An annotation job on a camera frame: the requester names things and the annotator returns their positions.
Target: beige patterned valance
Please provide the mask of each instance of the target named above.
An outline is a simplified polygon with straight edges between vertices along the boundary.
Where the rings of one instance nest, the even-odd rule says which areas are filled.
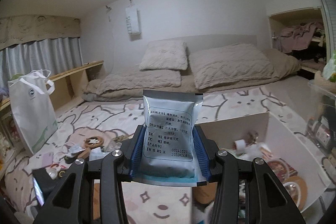
[[[0,18],[0,50],[14,44],[49,38],[79,37],[80,20],[49,15]]]

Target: white shutter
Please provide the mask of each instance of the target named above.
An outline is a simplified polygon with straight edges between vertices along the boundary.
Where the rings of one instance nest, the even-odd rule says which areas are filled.
[[[336,0],[321,0],[329,32],[330,51],[336,50]]]

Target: blue gripper pad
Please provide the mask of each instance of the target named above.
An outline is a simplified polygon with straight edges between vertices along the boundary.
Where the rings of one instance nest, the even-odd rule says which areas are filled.
[[[142,155],[142,145],[143,145],[143,139],[145,136],[145,132],[146,132],[146,127],[142,127],[138,140],[135,144],[135,148],[131,157],[131,165],[130,165],[130,169],[131,169],[131,173],[130,175],[132,177],[134,177],[137,173],[137,170],[139,168],[140,165],[140,161],[141,161],[141,155]]]
[[[195,152],[197,155],[199,167],[202,172],[202,176],[205,177],[207,180],[209,180],[211,177],[209,158],[205,152],[204,145],[201,141],[201,138],[198,134],[196,127],[193,128],[193,138],[194,138]]]

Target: cartoon smile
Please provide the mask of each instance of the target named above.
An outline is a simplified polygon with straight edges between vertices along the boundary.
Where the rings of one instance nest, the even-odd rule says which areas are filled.
[[[166,205],[162,205],[162,204],[159,205],[158,208],[160,210],[163,210],[163,211],[168,209],[168,207]],[[160,218],[160,219],[166,219],[166,218],[170,217],[170,215],[159,216],[157,213],[153,213],[153,215],[157,218]]]

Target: logo on bag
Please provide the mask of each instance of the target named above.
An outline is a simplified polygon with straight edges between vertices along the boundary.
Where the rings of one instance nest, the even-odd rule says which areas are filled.
[[[29,90],[29,95],[30,95],[30,97],[34,97],[34,93],[35,93],[35,92],[34,92],[33,89],[30,89],[30,90]]]

